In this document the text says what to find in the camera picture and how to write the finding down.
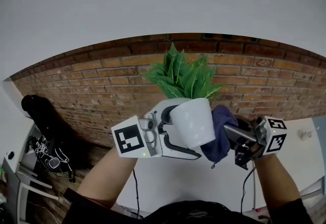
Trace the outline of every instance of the green leaves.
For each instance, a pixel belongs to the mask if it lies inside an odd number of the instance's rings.
[[[172,43],[170,51],[164,55],[164,63],[155,63],[144,74],[152,83],[158,85],[168,98],[209,98],[222,85],[212,85],[215,69],[207,68],[207,57],[187,64],[184,50],[179,53]]]

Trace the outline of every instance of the white cable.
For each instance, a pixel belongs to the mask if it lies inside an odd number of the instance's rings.
[[[34,203],[31,203],[31,202],[29,202],[29,201],[27,201],[28,203],[30,203],[30,204],[33,204],[34,206],[38,206],[38,207],[41,207],[41,208],[43,208],[43,209],[46,209],[48,212],[50,212],[50,214],[52,215],[52,217],[55,219],[55,221],[56,221],[56,223],[57,224],[59,224],[58,222],[57,222],[57,219],[56,219],[56,217],[52,214],[52,212],[51,211],[49,211],[48,210],[48,208],[46,208],[46,207],[43,207],[43,206],[41,206],[41,205],[38,205],[38,204],[34,204]]]

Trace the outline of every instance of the black cable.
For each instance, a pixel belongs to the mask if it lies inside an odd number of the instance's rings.
[[[243,187],[242,187],[242,199],[241,199],[241,214],[242,214],[242,204],[243,204],[243,199],[245,198],[246,195],[246,190],[245,190],[245,184],[251,173],[255,171],[256,167],[253,167],[253,169],[249,172],[249,174],[246,176],[244,182],[243,182]]]
[[[135,213],[135,212],[133,212],[133,211],[127,209],[126,207],[123,207],[123,206],[121,206],[121,207],[122,207],[124,210],[128,211],[129,213],[134,214],[134,215],[137,215],[137,213]]]
[[[138,197],[138,182],[137,182],[137,178],[136,178],[136,173],[134,172],[134,170],[132,171],[133,172],[133,177],[134,177],[134,181],[136,183],[136,198],[137,198],[137,218],[139,218],[139,197]]]

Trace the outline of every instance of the forearm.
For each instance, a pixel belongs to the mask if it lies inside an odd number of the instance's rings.
[[[263,156],[255,165],[269,211],[300,198],[295,182],[275,154]]]
[[[136,158],[119,157],[116,147],[112,148],[87,174],[77,192],[108,208],[112,207],[136,162]]]

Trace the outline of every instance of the purple rag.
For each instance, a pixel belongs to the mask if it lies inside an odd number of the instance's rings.
[[[224,105],[218,105],[212,111],[215,140],[202,145],[201,149],[206,158],[214,165],[225,158],[230,151],[230,142],[224,130],[224,125],[230,124],[238,126],[238,121],[234,115]]]

